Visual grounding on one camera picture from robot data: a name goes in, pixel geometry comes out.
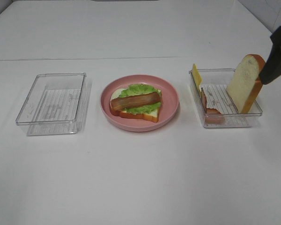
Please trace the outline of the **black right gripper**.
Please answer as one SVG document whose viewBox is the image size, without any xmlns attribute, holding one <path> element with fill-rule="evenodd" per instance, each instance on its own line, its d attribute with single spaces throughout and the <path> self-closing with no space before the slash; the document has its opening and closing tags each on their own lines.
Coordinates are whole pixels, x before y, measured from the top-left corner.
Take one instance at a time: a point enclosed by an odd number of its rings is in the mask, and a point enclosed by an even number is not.
<svg viewBox="0 0 281 225">
<path fill-rule="evenodd" d="M 270 39 L 273 43 L 273 47 L 259 74 L 263 85 L 271 83 L 281 75 L 281 26 L 271 34 Z"/>
</svg>

